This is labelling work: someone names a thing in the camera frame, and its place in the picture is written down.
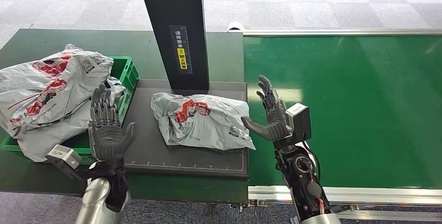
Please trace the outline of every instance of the floor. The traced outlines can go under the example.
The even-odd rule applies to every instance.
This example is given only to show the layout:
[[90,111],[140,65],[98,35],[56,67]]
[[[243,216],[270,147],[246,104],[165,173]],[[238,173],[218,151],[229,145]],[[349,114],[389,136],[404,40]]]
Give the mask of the floor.
[[[204,0],[207,31],[440,29],[442,0]],[[0,0],[0,46],[19,28],[151,30],[143,0]]]
[[[442,0],[204,0],[204,9],[207,31],[226,31],[232,21],[247,29],[442,28]],[[0,47],[20,28],[152,27],[143,0],[0,0]],[[0,193],[0,224],[74,223],[80,204],[69,196]],[[289,223],[293,215],[290,205],[241,214],[226,204],[134,200],[124,223]]]

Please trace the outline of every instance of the cutting mat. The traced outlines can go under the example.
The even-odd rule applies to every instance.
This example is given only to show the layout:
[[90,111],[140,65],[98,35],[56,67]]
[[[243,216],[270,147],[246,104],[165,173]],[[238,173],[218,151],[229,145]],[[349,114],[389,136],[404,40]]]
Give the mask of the cutting mat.
[[211,82],[210,90],[172,92],[167,80],[139,80],[124,125],[136,122],[138,134],[125,154],[128,170],[203,176],[248,176],[248,150],[218,152],[204,148],[167,146],[151,110],[152,94],[209,94],[246,101],[247,85]]

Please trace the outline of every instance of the green plastic crate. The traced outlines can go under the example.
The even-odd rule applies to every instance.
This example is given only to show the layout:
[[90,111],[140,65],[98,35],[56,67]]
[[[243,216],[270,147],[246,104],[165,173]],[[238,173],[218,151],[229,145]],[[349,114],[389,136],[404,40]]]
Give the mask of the green plastic crate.
[[[124,117],[126,116],[127,109],[129,108],[130,99],[135,91],[137,81],[140,79],[140,75],[133,64],[131,57],[110,56],[110,58],[114,59],[114,64],[112,65],[110,75],[112,77],[119,78],[124,87],[126,87],[126,94],[118,103],[120,120],[123,121]],[[75,150],[75,152],[82,157],[81,164],[88,165],[96,161],[92,156],[87,132],[72,137],[71,139],[65,141],[63,145],[73,148],[73,150]],[[0,149],[25,157],[17,141],[9,135],[3,139],[2,143],[0,144]]]

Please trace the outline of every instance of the warning label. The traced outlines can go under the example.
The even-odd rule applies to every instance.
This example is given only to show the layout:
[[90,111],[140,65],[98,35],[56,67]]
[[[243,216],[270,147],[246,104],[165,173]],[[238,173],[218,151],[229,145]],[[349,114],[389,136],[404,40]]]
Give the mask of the warning label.
[[187,27],[184,25],[169,25],[172,45],[177,53],[178,73],[193,74],[192,61],[190,58],[189,40],[187,38]]
[[181,69],[187,69],[186,53],[183,48],[177,48],[178,61]]

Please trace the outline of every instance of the gray robotic hand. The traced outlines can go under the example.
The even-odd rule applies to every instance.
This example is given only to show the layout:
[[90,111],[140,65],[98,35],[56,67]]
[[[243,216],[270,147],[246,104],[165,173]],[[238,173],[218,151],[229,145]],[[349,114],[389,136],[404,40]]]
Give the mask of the gray robotic hand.
[[89,122],[89,142],[92,155],[101,161],[116,161],[123,158],[133,142],[136,131],[134,122],[124,131],[118,115],[118,101],[110,101],[111,91],[100,84],[92,95],[91,121]]
[[256,93],[263,103],[267,125],[262,126],[247,116],[241,117],[241,120],[247,129],[266,140],[274,142],[291,135],[292,129],[288,126],[284,102],[278,98],[278,94],[270,81],[263,75],[259,76],[259,80],[258,86],[263,90],[264,94],[260,91]]

